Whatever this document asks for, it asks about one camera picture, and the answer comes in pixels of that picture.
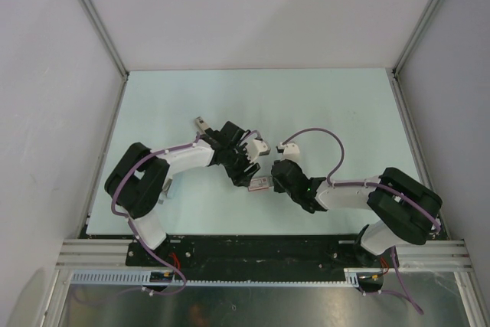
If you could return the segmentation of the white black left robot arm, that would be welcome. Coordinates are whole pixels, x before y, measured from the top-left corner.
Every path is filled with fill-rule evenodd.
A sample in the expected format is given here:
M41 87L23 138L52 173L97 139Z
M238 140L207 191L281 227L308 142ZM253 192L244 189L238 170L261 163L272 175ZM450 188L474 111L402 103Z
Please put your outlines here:
M104 184L112 198L111 211L128 222L144 244L143 257L150 264L163 264L169 256L167 233L156 214L156 205L170 189L175 176L193 168L224 167L236 187L247 187L260 170L258 158L270 153L257 131L241 129L227 121L212 129L201 117L195 119L198 133L193 142L152 151L133 143Z

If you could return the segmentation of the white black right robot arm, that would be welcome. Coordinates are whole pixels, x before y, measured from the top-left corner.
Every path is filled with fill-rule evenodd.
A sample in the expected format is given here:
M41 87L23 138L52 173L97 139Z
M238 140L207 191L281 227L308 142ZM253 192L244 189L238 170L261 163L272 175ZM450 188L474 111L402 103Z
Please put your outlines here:
M424 245L431 231L439 233L436 219L442 199L432 190L397 168L357 181L333 181L307 177L291 160L274 162L274 190L286 193L303 210L366 210L379 221L363 227L353 247L354 260L370 267L385 250L404 244Z

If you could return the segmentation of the red staple box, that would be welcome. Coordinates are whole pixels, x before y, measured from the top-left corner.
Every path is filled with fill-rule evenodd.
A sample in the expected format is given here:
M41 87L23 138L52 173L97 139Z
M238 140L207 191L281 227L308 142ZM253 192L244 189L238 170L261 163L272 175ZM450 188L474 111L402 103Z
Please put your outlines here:
M263 176L253 178L248 186L248 191L262 191L273 187L273 179L271 176Z

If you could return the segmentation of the light blue white stapler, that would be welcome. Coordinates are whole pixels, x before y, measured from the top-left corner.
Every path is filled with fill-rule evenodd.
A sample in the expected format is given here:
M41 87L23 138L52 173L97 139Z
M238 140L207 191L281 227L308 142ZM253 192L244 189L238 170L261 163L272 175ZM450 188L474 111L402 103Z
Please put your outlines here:
M162 204L164 201L172 199L174 196L174 188L173 188L173 177L167 178L162 186L162 190L158 197L157 202Z

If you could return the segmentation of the beige black small stapler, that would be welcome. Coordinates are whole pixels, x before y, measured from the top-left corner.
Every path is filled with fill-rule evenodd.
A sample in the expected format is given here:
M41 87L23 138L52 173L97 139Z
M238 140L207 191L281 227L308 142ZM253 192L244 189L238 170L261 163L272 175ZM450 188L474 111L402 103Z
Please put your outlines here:
M203 139L204 137L214 138L215 131L204 121L201 116L198 116L194 120L194 123L198 128L199 136L201 139Z

